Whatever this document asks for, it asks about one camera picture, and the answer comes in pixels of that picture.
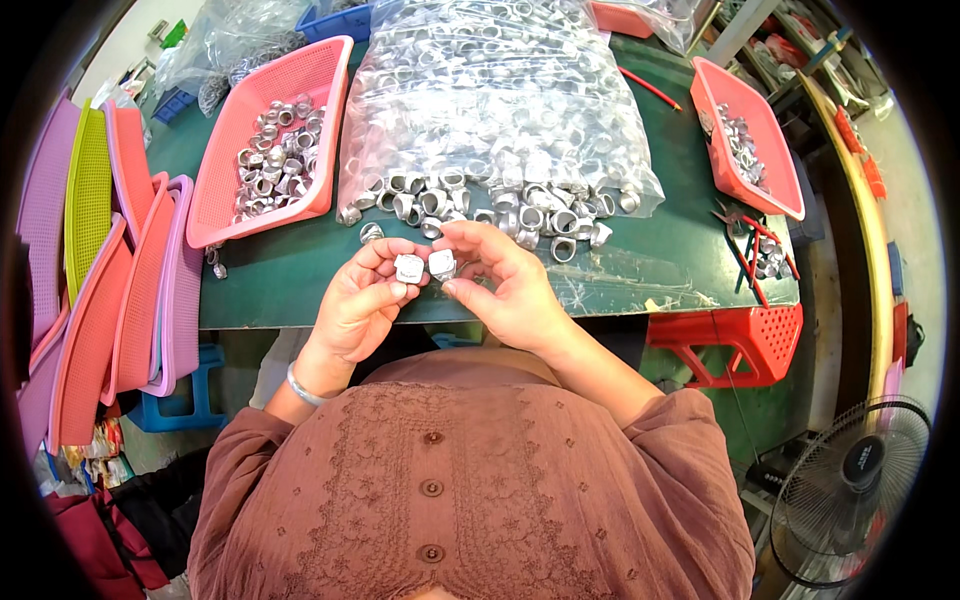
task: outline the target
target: brown blouse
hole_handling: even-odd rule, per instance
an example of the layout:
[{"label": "brown blouse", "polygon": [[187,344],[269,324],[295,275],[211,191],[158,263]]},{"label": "brown blouse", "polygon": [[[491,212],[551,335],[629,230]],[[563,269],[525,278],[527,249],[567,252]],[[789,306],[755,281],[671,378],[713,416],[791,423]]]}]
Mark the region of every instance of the brown blouse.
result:
[{"label": "brown blouse", "polygon": [[532,355],[458,348],[296,428],[243,409],[187,572],[195,598],[746,598],[754,548],[700,392],[621,431]]}]

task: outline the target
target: purple plastic basket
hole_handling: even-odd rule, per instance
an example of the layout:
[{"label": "purple plastic basket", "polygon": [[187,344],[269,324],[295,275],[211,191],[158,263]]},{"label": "purple plastic basket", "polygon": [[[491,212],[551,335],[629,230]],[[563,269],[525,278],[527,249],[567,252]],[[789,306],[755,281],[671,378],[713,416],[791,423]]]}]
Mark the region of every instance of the purple plastic basket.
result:
[{"label": "purple plastic basket", "polygon": [[30,245],[30,275],[34,286],[33,348],[60,314],[63,203],[73,138],[79,122],[80,109],[67,100],[64,90],[34,147],[27,184],[20,199],[16,231]]},{"label": "purple plastic basket", "polygon": [[30,359],[30,381],[17,393],[16,408],[20,413],[20,428],[27,456],[33,460],[40,441],[47,435],[50,424],[50,402],[53,400],[57,370],[63,354],[63,332],[66,330],[70,308],[67,302],[43,339],[42,348]]},{"label": "purple plastic basket", "polygon": [[169,396],[181,377],[200,366],[197,347],[197,328],[200,313],[200,274],[204,266],[203,251],[194,250],[186,243],[186,217],[193,199],[193,180],[186,175],[170,180],[167,189],[174,199],[174,219],[170,237],[163,255],[160,275],[159,302],[156,309],[163,311],[160,331],[160,373],[140,388],[154,396]]}]

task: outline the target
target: yellow-green plastic basket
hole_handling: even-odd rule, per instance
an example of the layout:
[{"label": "yellow-green plastic basket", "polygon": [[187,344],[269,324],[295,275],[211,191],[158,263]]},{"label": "yellow-green plastic basket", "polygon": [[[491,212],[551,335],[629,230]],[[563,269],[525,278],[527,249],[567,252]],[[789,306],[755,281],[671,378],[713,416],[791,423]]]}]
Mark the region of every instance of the yellow-green plastic basket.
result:
[{"label": "yellow-green plastic basket", "polygon": [[100,110],[90,108],[87,98],[73,140],[63,212],[63,254],[71,307],[110,232],[112,186],[107,119]]}]

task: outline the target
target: red plastic stool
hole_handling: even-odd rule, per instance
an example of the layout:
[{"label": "red plastic stool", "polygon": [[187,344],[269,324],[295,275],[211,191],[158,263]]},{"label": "red plastic stool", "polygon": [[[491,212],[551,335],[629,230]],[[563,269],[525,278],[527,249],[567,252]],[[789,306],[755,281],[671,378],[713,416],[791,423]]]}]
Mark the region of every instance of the red plastic stool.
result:
[{"label": "red plastic stool", "polygon": [[[804,326],[804,309],[797,303],[784,308],[726,308],[711,312],[650,315],[647,344],[670,348],[680,356],[694,381],[690,388],[751,388],[773,385],[783,379]],[[726,371],[713,376],[691,346],[733,346],[735,353]],[[749,372],[738,372],[746,359]]]}]

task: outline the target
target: electric fan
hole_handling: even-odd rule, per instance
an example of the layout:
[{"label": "electric fan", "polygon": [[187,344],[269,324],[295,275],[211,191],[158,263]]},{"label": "electric fan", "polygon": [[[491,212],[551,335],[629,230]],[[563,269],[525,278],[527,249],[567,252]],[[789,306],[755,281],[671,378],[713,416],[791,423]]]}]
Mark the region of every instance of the electric fan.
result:
[{"label": "electric fan", "polygon": [[844,413],[793,466],[771,516],[780,567],[808,588],[860,572],[913,486],[930,420],[912,398],[882,396]]}]

